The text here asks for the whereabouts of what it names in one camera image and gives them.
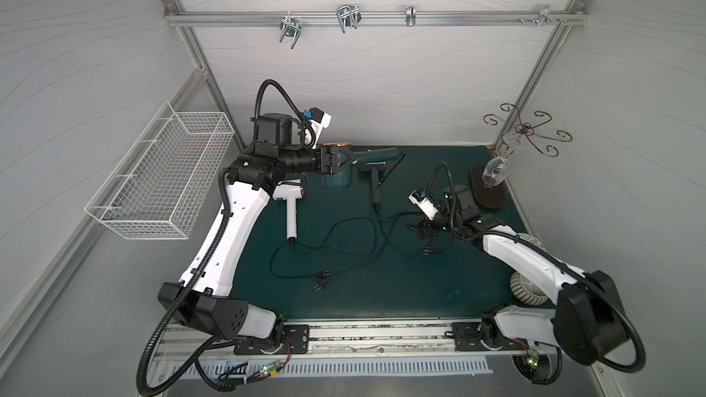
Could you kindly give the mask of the green hair dryer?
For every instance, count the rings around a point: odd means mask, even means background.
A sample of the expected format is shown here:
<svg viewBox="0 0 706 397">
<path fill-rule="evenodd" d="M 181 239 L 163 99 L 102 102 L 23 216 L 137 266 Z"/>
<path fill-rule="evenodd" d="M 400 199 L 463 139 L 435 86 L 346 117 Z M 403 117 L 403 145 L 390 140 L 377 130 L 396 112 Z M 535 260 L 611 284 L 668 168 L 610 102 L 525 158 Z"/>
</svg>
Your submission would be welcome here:
<svg viewBox="0 0 706 397">
<path fill-rule="evenodd" d="M 355 153 L 356 156 L 358 156 L 358 163 L 356 163 L 354 167 L 360 167 L 361 165 L 370 163 L 395 161 L 401 154 L 397 148 L 384 148 Z M 323 175 L 321 173 L 324 187 L 329 190 L 348 189 L 352 185 L 354 167 L 351 168 L 351 173 L 347 175 Z"/>
</svg>

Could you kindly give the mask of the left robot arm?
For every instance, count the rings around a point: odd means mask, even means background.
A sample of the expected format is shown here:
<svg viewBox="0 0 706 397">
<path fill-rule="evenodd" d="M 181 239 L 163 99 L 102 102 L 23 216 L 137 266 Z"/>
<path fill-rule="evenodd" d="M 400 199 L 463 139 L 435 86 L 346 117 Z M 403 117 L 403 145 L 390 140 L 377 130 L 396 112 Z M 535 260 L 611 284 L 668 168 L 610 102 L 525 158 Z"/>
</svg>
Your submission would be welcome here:
<svg viewBox="0 0 706 397">
<path fill-rule="evenodd" d="M 260 85 L 252 121 L 252 142 L 218 174 L 222 206 L 206 241 L 182 278 L 165 283 L 159 292 L 165 315 L 139 361 L 136 388 L 141 396 L 166 391 L 219 342 L 251 339 L 279 348 L 283 340 L 279 314 L 230 296 L 250 233 L 288 174 L 319 173 L 331 189 L 347 189 L 352 183 L 356 154 L 343 143 L 318 141 L 329 115 L 319 108 L 299 110 L 277 81 L 267 79 Z M 152 386 L 148 370 L 172 321 L 209 337 L 175 373 Z"/>
</svg>

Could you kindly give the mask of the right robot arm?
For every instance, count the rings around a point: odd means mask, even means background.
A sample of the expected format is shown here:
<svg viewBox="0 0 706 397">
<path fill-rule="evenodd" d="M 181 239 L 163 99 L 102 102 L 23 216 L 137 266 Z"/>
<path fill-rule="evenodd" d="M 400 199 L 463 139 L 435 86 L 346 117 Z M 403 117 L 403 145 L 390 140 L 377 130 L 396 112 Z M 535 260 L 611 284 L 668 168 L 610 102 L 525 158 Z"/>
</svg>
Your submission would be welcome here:
<svg viewBox="0 0 706 397">
<path fill-rule="evenodd" d="M 487 349 L 498 350 L 509 339 L 523 339 L 553 347 L 584 366 L 599 362 L 623 373 L 645 367 L 645 344 L 611 276 L 569 265 L 495 215 L 481 214 L 464 185 L 450 183 L 441 198 L 431 189 L 426 184 L 408 197 L 424 216 L 412 227 L 420 237 L 449 232 L 473 244 L 512 268 L 518 283 L 529 285 L 553 305 L 531 308 L 522 300 L 519 305 L 491 308 L 478 328 Z"/>
</svg>

